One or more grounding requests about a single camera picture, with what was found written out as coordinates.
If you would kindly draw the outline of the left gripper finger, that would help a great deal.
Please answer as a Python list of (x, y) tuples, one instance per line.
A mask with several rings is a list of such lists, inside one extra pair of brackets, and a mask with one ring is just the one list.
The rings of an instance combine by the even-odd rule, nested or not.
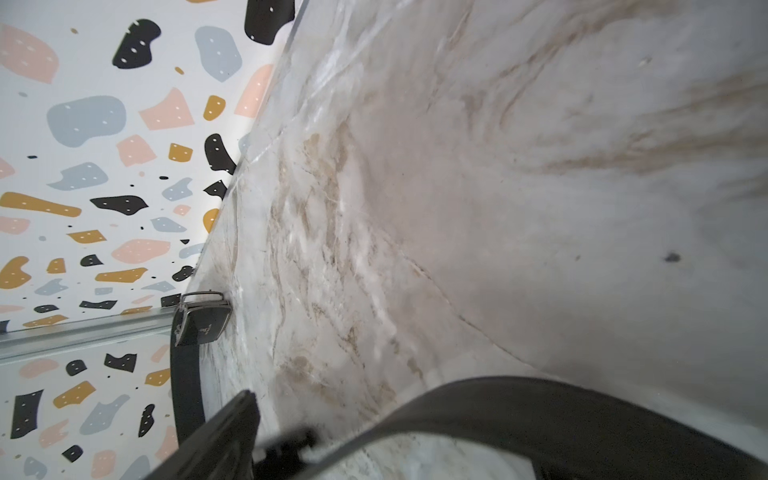
[(259, 423), (256, 396), (243, 390), (146, 479), (252, 479)]

